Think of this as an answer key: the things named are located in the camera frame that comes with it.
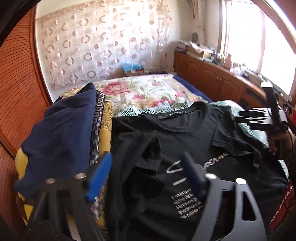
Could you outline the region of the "right hand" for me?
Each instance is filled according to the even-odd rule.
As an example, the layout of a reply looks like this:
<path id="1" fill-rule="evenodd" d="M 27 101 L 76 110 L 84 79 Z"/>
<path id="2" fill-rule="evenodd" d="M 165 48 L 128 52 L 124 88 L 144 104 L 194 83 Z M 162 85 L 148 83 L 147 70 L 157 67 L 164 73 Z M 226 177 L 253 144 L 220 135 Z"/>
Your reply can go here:
<path id="1" fill-rule="evenodd" d="M 267 135 L 267 139 L 270 151 L 273 154 L 278 153 L 280 160 L 287 160 L 292 154 L 295 144 L 295 136 L 291 131 L 274 136 Z"/>

